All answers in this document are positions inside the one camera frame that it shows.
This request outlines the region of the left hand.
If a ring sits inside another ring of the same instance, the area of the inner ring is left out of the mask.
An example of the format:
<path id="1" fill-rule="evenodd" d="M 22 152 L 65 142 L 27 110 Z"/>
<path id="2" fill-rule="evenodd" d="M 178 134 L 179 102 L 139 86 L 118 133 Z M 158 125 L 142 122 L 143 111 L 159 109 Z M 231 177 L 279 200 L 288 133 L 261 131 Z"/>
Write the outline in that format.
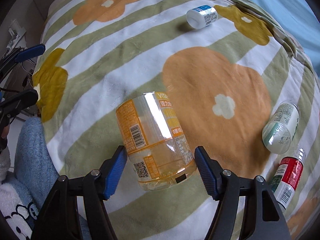
<path id="1" fill-rule="evenodd" d="M 10 125 L 5 126 L 3 128 L 3 132 L 2 132 L 1 138 L 6 139 L 8 134 L 9 134 L 9 131 L 10 131 Z"/>

